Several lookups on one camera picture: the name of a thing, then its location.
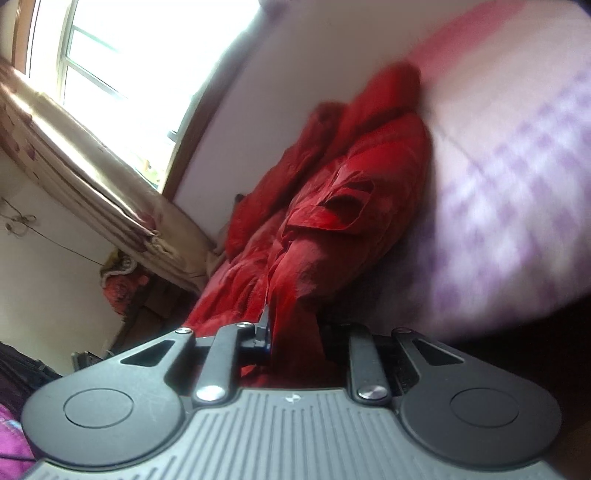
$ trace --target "window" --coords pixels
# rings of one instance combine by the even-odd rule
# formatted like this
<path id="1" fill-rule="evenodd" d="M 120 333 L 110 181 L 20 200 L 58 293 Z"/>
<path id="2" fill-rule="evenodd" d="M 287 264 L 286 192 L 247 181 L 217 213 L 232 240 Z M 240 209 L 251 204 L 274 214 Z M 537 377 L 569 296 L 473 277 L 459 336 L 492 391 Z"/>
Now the window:
<path id="1" fill-rule="evenodd" d="M 161 189 L 194 96 L 258 0 L 38 0 L 27 73 Z"/>

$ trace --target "black bag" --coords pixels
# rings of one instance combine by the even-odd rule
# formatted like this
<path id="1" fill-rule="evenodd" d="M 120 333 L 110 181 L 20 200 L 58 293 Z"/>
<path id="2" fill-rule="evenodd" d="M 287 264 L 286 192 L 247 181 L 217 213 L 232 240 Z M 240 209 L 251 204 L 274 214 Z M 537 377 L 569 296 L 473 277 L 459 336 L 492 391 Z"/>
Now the black bag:
<path id="1" fill-rule="evenodd" d="M 39 360 L 0 342 L 0 404 L 20 419 L 26 400 L 43 385 L 61 375 Z"/>

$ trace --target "round pad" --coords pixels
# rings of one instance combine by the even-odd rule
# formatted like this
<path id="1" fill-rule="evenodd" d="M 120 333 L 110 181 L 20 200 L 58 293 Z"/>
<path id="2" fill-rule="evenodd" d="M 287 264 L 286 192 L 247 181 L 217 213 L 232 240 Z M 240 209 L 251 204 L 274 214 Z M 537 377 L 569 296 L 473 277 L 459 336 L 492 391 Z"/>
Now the round pad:
<path id="1" fill-rule="evenodd" d="M 509 394 L 493 388 L 472 388 L 452 398 L 456 417 L 475 427 L 509 425 L 519 415 L 519 405 Z"/>
<path id="2" fill-rule="evenodd" d="M 131 415 L 134 401 L 129 395 L 111 388 L 94 388 L 77 393 L 64 405 L 68 420 L 87 429 L 104 429 Z"/>

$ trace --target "metal screw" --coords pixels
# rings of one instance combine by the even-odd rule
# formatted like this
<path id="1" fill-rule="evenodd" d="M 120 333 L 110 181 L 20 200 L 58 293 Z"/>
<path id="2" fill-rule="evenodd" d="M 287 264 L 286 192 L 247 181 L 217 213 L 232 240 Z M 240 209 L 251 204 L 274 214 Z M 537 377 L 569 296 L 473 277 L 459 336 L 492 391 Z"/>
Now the metal screw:
<path id="1" fill-rule="evenodd" d="M 226 390 L 219 385 L 207 385 L 197 390 L 195 396 L 202 401 L 217 401 L 226 396 Z"/>
<path id="2" fill-rule="evenodd" d="M 381 400 L 388 396 L 388 390 L 382 385 L 367 385 L 357 390 L 357 395 L 365 400 Z"/>

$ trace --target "red patterned cloth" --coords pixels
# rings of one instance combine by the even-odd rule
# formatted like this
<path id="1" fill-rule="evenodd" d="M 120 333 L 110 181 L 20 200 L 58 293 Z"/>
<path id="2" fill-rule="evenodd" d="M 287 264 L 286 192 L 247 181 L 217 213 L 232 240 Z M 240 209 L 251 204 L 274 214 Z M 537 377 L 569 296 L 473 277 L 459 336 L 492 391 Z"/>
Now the red patterned cloth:
<path id="1" fill-rule="evenodd" d="M 334 380 L 316 313 L 400 238 L 427 177 L 431 144 L 415 113 L 420 73 L 383 69 L 349 105 L 323 103 L 298 141 L 234 210 L 226 253 L 186 325 L 197 336 L 256 321 L 268 303 L 271 363 L 246 380 Z"/>

